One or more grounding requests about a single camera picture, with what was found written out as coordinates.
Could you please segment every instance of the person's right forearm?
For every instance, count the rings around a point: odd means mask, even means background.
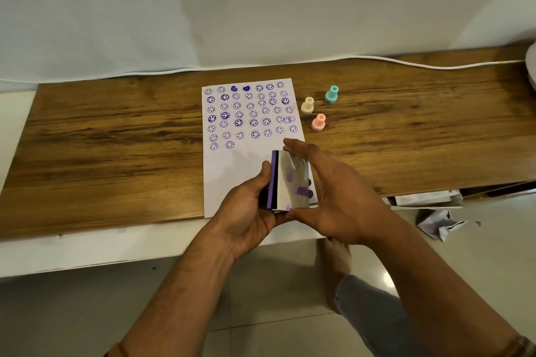
[[[369,246],[434,355],[498,356],[519,336],[396,213],[388,231]]]

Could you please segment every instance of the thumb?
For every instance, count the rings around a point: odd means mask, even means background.
[[[318,231],[318,208],[293,208],[285,216],[287,220],[298,220]]]
[[[272,168],[269,161],[263,161],[263,168],[256,177],[248,179],[244,182],[244,185],[248,186],[255,195],[258,195],[260,191],[270,183],[272,177]]]

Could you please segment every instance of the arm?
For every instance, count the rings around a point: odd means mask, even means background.
[[[121,347],[128,357],[201,355],[231,266],[278,224],[271,211],[258,209],[259,193],[269,181],[265,161],[256,177],[227,194],[124,337]]]
[[[356,170],[316,145],[284,142],[284,150],[310,161],[324,188],[317,208],[292,209],[287,220],[299,220],[345,244],[370,247],[433,355],[497,356],[515,343],[519,334],[413,226],[383,203]]]

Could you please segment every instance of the person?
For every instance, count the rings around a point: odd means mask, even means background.
[[[270,181],[270,163],[263,162],[256,177],[227,194],[109,357],[201,355],[231,266],[290,220],[327,237],[318,242],[327,302],[375,357],[536,354],[534,344],[487,305],[355,169],[316,145],[288,138],[284,144],[318,172],[324,188],[318,207],[277,214],[260,209],[259,193]],[[350,274],[348,245],[374,251],[400,298]]]

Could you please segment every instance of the hand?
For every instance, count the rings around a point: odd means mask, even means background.
[[[315,144],[285,138],[283,150],[305,158],[318,172],[324,196],[317,208],[294,208],[285,220],[299,220],[321,235],[344,244],[367,244],[379,238],[394,213],[350,165]]]
[[[235,260],[257,247],[275,226],[286,220],[259,209],[260,191],[271,177],[270,162],[264,161],[260,173],[229,191],[207,228],[221,237]]]

